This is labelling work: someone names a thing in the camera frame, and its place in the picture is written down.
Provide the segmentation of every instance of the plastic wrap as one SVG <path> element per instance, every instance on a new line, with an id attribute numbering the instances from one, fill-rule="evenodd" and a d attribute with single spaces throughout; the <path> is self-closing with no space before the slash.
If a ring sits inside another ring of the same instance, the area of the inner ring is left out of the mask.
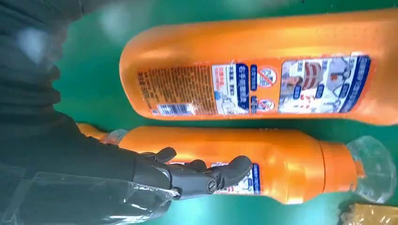
<path id="1" fill-rule="evenodd" d="M 144 222 L 167 211 L 178 193 L 124 180 L 0 166 L 1 225 L 119 225 Z"/>
<path id="2" fill-rule="evenodd" d="M 354 204 L 351 212 L 343 213 L 343 225 L 395 225 L 398 224 L 398 208 L 382 205 Z"/>

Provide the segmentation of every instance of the green surface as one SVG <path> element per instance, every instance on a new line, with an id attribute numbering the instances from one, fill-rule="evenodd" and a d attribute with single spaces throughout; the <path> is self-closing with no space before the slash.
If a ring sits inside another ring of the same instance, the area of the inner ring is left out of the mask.
<path id="1" fill-rule="evenodd" d="M 346 120 L 148 120 L 133 111 L 118 75 L 118 60 L 125 43 L 156 25 L 332 13 L 395 5 L 398 6 L 398 0 L 131 0 L 127 5 L 112 5 L 70 27 L 64 58 L 58 63 L 62 77 L 55 86 L 62 93 L 62 102 L 56 107 L 77 121 L 89 122 L 108 131 L 142 125 L 295 128 L 321 140 L 339 142 L 372 135 L 392 151 L 398 162 L 398 126 L 375 127 Z M 214 195 L 174 202 L 167 215 L 145 224 L 334 225 L 338 220 L 338 205 L 352 202 L 354 198 L 351 194 L 328 194 L 305 204 L 287 206 L 267 197 Z M 398 206 L 398 195 L 388 204 Z"/>

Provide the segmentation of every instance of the robotic hand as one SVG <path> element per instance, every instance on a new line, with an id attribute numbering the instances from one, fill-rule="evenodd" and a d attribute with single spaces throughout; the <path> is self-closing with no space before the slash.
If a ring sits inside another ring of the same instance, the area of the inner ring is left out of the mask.
<path id="1" fill-rule="evenodd" d="M 245 156 L 211 168 L 202 160 L 168 165 L 176 156 L 170 147 L 138 154 L 83 135 L 73 140 L 77 142 L 63 142 L 64 152 L 53 151 L 53 146 L 24 151 L 30 160 L 21 164 L 20 175 L 15 175 L 16 167 L 0 165 L 2 182 L 7 184 L 1 193 L 8 205 L 0 208 L 0 224 L 143 222 L 164 215 L 173 200 L 211 195 L 239 183 L 252 167 Z M 37 145 L 42 146 L 43 141 L 37 140 Z M 77 143 L 90 148 L 83 154 L 73 150 Z M 10 165 L 21 163 L 17 156 L 10 153 L 2 160 Z"/>
<path id="2" fill-rule="evenodd" d="M 167 147 L 158 153 L 142 153 L 136 160 L 133 182 L 162 189 L 175 190 L 174 200 L 211 195 L 215 191 L 239 183 L 251 170 L 252 162 L 246 156 L 234 158 L 228 165 L 207 168 L 202 160 L 190 163 L 165 164 L 176 156 L 173 148 Z M 162 216 L 171 202 L 159 207 L 151 218 Z"/>

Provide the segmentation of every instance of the product label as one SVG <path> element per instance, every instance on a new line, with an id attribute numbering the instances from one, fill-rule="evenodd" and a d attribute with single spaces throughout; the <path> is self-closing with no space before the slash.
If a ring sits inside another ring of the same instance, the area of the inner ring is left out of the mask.
<path id="1" fill-rule="evenodd" d="M 220 115 L 249 113 L 249 69 L 245 64 L 212 66 L 214 98 Z"/>
<path id="2" fill-rule="evenodd" d="M 228 163 L 213 163 L 211 166 L 227 165 Z M 253 164 L 252 170 L 237 185 L 219 190 L 216 194 L 229 195 L 259 195 L 260 194 L 260 168 Z"/>
<path id="3" fill-rule="evenodd" d="M 357 102 L 369 72 L 367 56 L 285 61 L 280 113 L 345 113 Z"/>
<path id="4" fill-rule="evenodd" d="M 366 55 L 142 69 L 144 100 L 153 115 L 213 116 L 345 113 L 364 90 Z"/>

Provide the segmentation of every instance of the cleaning product bottle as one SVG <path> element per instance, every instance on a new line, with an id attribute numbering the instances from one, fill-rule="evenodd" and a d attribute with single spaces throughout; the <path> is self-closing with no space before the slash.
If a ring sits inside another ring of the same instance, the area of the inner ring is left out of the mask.
<path id="1" fill-rule="evenodd" d="M 398 122 L 398 9 L 152 28 L 120 59 L 133 108 L 160 120 Z"/>
<path id="2" fill-rule="evenodd" d="M 86 126 L 79 127 L 91 136 Z M 253 169 L 238 185 L 218 193 L 266 195 L 285 204 L 340 191 L 383 203 L 397 184 L 390 153 L 370 136 L 344 145 L 321 142 L 297 130 L 139 127 L 116 130 L 103 142 L 139 153 L 173 147 L 178 154 L 171 163 L 202 159 L 214 166 L 246 155 Z"/>

